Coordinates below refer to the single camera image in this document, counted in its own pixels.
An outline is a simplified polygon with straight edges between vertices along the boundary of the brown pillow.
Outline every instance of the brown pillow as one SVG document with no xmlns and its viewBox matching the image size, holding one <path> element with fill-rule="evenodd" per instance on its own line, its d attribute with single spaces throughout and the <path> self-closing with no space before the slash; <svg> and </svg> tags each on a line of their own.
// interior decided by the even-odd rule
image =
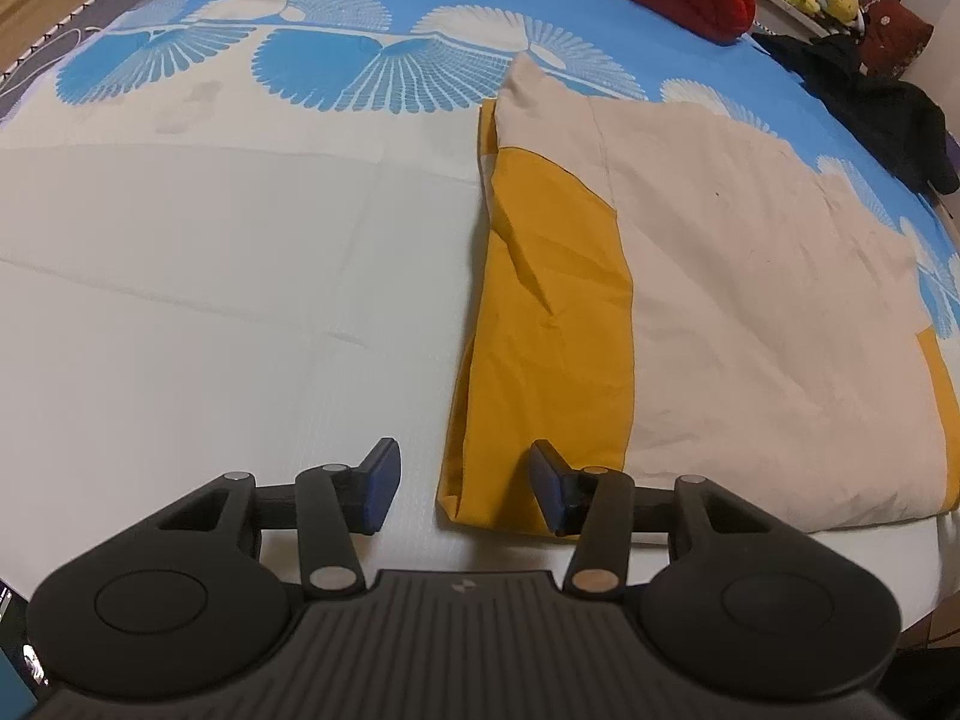
<svg viewBox="0 0 960 720">
<path fill-rule="evenodd" d="M 868 0 L 863 12 L 867 31 L 860 61 L 867 75 L 898 79 L 930 42 L 933 26 L 899 0 Z"/>
</svg>

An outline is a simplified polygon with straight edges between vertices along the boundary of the bed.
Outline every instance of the bed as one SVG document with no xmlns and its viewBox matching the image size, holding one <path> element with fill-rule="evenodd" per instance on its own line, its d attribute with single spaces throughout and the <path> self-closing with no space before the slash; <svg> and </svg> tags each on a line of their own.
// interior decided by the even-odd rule
<svg viewBox="0 0 960 720">
<path fill-rule="evenodd" d="M 358 538 L 368 574 L 565 567 L 568 544 L 451 526 L 434 497 L 482 274 L 478 104 L 517 52 L 585 94 L 707 105 L 845 175 L 915 245 L 960 375 L 944 225 L 749 38 L 714 46 L 624 0 L 85 10 L 0 87 L 18 90 L 0 98 L 0 576 L 28 597 L 226 470 L 289 482 L 381 436 L 403 479 Z M 817 538 L 880 576 L 906 627 L 960 586 L 956 530 L 943 514 Z M 288 533 L 262 560 L 296 573 Z M 638 545 L 631 580 L 666 560 Z"/>
</svg>

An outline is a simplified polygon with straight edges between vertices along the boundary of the blue bed sheet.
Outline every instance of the blue bed sheet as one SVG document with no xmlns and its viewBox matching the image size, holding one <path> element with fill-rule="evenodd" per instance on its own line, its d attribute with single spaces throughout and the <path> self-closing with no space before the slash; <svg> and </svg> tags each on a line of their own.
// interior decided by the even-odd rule
<svg viewBox="0 0 960 720">
<path fill-rule="evenodd" d="M 909 237 L 938 335 L 960 336 L 958 259 L 928 204 L 749 37 L 716 46 L 630 1 L 153 0 L 61 65 L 56 93 L 72 105 L 125 95 L 259 39 L 265 27 L 253 78 L 277 105 L 318 116 L 472 107 L 496 93 L 525 50 L 580 92 L 699 101 L 776 133 L 813 169 L 846 175 L 882 223 Z"/>
</svg>

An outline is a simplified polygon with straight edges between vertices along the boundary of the ribbed black surface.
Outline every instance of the ribbed black surface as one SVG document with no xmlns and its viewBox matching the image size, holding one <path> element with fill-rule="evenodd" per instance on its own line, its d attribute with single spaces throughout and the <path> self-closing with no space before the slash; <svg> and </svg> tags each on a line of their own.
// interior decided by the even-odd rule
<svg viewBox="0 0 960 720">
<path fill-rule="evenodd" d="M 384 572 L 365 596 L 307 610 L 267 664 L 232 685 L 130 706 L 61 691 L 35 720 L 722 720 L 894 718 L 865 694 L 737 702 L 680 678 L 622 611 L 563 596 L 545 573 Z"/>
</svg>

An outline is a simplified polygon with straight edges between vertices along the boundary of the beige fabric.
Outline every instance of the beige fabric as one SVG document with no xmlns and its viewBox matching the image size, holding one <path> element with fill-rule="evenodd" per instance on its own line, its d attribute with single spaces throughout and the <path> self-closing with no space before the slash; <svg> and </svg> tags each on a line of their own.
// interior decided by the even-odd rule
<svg viewBox="0 0 960 720">
<path fill-rule="evenodd" d="M 846 181 L 696 103 L 585 98 L 526 57 L 496 123 L 501 149 L 536 151 L 616 209 L 638 483 L 704 474 L 808 531 L 938 511 L 916 260 Z"/>
</svg>

